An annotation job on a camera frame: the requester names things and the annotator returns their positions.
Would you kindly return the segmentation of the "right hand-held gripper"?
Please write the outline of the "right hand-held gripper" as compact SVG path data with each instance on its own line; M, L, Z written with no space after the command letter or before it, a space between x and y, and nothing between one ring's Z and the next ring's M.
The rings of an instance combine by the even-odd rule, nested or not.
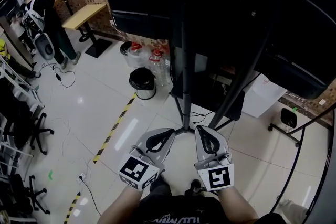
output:
M200 162L194 164L194 167L206 191L232 187L234 164L225 137L210 127L198 125L195 129L195 138L197 159Z

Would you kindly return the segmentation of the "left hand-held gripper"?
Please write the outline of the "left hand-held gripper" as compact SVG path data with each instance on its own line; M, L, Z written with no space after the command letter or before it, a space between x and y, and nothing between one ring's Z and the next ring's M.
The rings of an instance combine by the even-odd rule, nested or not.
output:
M126 152L119 164L122 182L143 191L164 171L164 160L175 139L175 130L160 128L144 133L137 141L138 148Z

